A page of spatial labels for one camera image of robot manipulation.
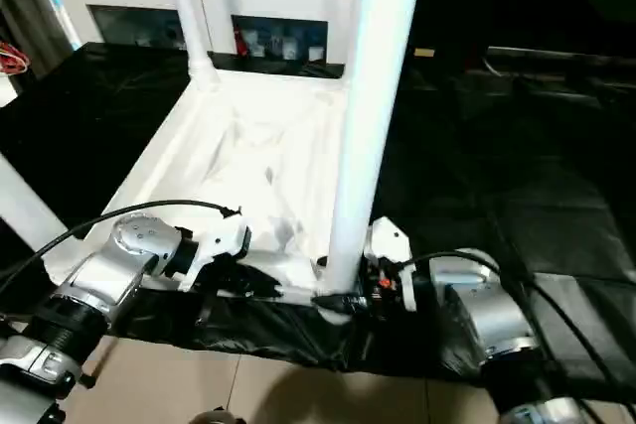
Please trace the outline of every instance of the white fabric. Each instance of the white fabric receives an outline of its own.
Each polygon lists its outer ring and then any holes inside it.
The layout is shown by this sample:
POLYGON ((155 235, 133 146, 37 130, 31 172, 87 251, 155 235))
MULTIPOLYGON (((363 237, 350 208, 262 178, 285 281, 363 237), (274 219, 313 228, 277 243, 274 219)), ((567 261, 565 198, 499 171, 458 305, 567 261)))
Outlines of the white fabric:
MULTIPOLYGON (((184 91, 108 211, 160 199, 241 207, 251 250, 327 255, 346 89, 338 80, 219 71, 216 91, 184 91)), ((197 235, 219 215, 194 207, 152 213, 197 235)), ((112 220, 93 228, 105 242, 112 220)), ((72 264, 45 262, 60 283, 72 264)))

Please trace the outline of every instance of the black plastic sheet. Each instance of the black plastic sheet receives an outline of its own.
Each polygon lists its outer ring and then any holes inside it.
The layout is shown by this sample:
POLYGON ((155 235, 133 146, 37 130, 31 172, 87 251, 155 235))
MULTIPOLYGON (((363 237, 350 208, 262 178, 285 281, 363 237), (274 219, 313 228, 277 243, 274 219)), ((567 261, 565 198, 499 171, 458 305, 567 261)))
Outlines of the black plastic sheet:
MULTIPOLYGON (((374 217, 389 216, 415 254, 476 247, 504 269, 535 274, 636 398, 634 94, 523 78, 403 77, 374 217)), ((86 46, 0 110, 0 149, 73 225, 105 206, 186 84, 182 53, 86 46), (60 169, 42 164, 44 145, 66 161, 60 169), (80 148, 95 161, 72 167, 80 148)), ((24 256, 11 240, 2 235, 7 256, 24 256)), ((42 274, 25 274, 12 292, 22 301, 8 295, 2 309, 28 313, 46 292, 42 274), (38 276, 39 291, 31 286, 38 276)), ((616 399, 556 314, 531 300, 571 392, 616 399)), ((475 381, 469 349, 447 333, 451 318, 431 306, 334 327, 305 308, 142 291, 116 332, 332 369, 475 381)))

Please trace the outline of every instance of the wire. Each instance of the wire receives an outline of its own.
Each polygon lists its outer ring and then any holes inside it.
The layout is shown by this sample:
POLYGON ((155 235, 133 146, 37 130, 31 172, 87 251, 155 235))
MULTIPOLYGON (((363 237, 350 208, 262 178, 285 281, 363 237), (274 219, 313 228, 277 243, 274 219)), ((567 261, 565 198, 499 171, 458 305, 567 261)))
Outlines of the wire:
POLYGON ((19 71, 15 71, 16 67, 18 67, 19 65, 13 65, 13 64, 8 65, 6 62, 0 61, 0 64, 2 64, 2 69, 0 69, 0 71, 4 72, 7 76, 13 76, 14 74, 24 73, 26 70, 29 69, 27 62, 24 59, 18 57, 17 55, 13 55, 9 52, 6 52, 0 49, 0 56, 8 57, 10 59, 13 59, 14 61, 17 61, 18 64, 21 64, 21 69, 19 71))
MULTIPOLYGON (((496 265, 493 265, 492 263, 480 257, 479 255, 475 255, 469 252, 463 252, 460 250, 427 253, 425 255, 420 255, 418 257, 407 260, 406 262, 402 262, 399 264, 399 266, 401 268, 404 268, 410 264, 416 264, 417 262, 420 262, 423 260, 430 260, 432 258, 438 258, 438 257, 458 257, 458 258, 464 258, 467 260, 472 260, 473 262, 477 262, 480 265, 486 267, 488 270, 497 274, 498 276, 501 276, 501 272, 496 265)), ((598 369, 601 371, 601 374, 603 374, 603 377, 605 378, 605 380, 610 384, 610 386, 614 388, 616 395, 620 396, 622 394, 620 384, 618 383, 618 381, 612 374, 612 371, 607 366, 607 363, 605 362, 603 357, 596 351, 594 346, 589 342, 589 340, 583 334, 580 328, 567 315, 567 313, 563 310, 563 308, 555 301, 555 299, 541 285, 538 285, 533 280, 522 279, 521 281, 524 285, 536 291, 544 300, 548 302, 548 304, 553 308, 553 310, 555 310, 556 314, 567 325, 567 327, 574 334, 578 342, 583 346, 583 348, 589 355, 590 359, 594 362, 596 367, 598 367, 598 369)), ((630 402, 627 399, 621 399, 619 402, 626 407, 629 416, 632 418, 634 423, 636 423, 636 411, 634 411, 630 402)))
POLYGON ((58 237, 51 240, 44 247, 42 247, 36 253, 31 255, 31 257, 29 257, 27 260, 22 262, 22 264, 9 276, 9 278, 7 278, 7 280, 2 284, 2 286, 0 286, 0 296, 7 290, 7 288, 9 287, 9 285, 11 285, 11 283, 15 280, 15 278, 20 273, 22 273, 27 267, 29 267, 30 265, 34 263, 37 263, 37 260, 42 258, 42 256, 45 253, 49 252, 51 249, 60 245, 62 242, 64 242, 67 238, 71 237, 72 235, 75 235, 76 233, 81 232, 85 228, 91 227, 92 225, 95 225, 96 223, 104 222, 105 220, 109 220, 110 218, 117 217, 118 215, 122 215, 124 213, 129 213, 129 212, 141 211, 142 209, 155 208, 159 206, 197 206, 200 208, 208 208, 208 209, 214 209, 215 211, 219 211, 224 217, 238 213, 237 211, 233 211, 231 209, 218 206, 216 204, 205 203, 203 201, 191 201, 188 199, 150 201, 148 203, 137 204, 135 206, 128 206, 127 208, 122 208, 122 209, 117 209, 115 211, 107 212, 98 217, 92 218, 91 220, 82 222, 73 228, 70 228, 69 230, 64 232, 62 235, 59 235, 58 237))
POLYGON ((503 75, 501 73, 499 73, 498 71, 496 71, 492 65, 490 65, 490 62, 488 62, 486 60, 486 57, 482 57, 481 61, 484 63, 484 67, 486 67, 486 69, 488 69, 488 71, 490 73, 492 73, 494 76, 498 76, 498 77, 503 77, 503 75))

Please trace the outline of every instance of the red cable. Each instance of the red cable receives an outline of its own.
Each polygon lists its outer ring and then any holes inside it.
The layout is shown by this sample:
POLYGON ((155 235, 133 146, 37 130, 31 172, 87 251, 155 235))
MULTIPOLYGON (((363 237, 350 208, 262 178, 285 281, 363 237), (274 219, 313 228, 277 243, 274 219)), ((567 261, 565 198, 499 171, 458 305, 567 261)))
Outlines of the red cable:
POLYGON ((5 74, 24 73, 30 64, 29 57, 12 45, 0 42, 0 72, 5 74))

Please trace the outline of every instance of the white pole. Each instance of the white pole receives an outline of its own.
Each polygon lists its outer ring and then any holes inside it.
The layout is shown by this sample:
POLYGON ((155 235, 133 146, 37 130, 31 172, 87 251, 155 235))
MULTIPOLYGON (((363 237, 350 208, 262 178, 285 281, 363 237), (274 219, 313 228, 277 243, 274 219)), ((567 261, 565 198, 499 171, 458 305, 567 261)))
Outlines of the white pole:
POLYGON ((321 289, 351 291, 363 253, 415 0, 362 0, 321 289))
POLYGON ((42 248, 67 231, 1 154, 0 187, 0 216, 33 250, 42 248))
POLYGON ((354 0, 354 8, 351 13, 352 26, 349 35, 349 50, 347 52, 347 62, 345 63, 345 71, 342 74, 342 81, 349 82, 352 77, 353 65, 356 60, 356 46, 357 46, 357 34, 358 26, 360 24, 360 13, 362 12, 362 0, 354 0))
POLYGON ((188 48, 190 78, 202 87, 210 86, 219 81, 219 76, 204 47, 192 0, 177 0, 177 10, 188 48))

